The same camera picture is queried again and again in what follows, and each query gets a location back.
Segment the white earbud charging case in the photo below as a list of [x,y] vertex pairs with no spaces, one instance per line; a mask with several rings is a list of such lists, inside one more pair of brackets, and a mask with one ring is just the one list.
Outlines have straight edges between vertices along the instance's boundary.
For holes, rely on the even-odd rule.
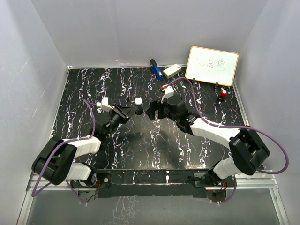
[[143,99],[140,97],[137,97],[134,99],[135,105],[142,105],[143,104]]

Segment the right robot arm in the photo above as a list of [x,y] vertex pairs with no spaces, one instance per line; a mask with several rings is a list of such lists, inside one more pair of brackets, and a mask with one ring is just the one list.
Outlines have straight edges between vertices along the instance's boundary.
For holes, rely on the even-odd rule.
[[207,138],[230,150],[231,157],[218,161],[202,177],[194,179],[207,186],[220,186],[225,179],[236,174],[253,175],[270,155],[259,135],[249,127],[222,128],[217,123],[207,124],[175,96],[151,102],[146,114],[150,120],[156,116],[169,118],[182,132]]

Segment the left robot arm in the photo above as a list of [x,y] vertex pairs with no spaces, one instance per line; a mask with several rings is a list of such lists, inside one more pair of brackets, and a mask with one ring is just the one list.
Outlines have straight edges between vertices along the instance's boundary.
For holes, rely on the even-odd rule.
[[109,119],[104,124],[96,123],[93,113],[93,127],[90,134],[76,139],[61,139],[53,136],[34,160],[31,170],[54,185],[65,180],[80,180],[85,186],[96,184],[97,176],[91,166],[75,163],[80,156],[99,152],[120,124],[125,124],[138,107],[113,105],[108,107]]

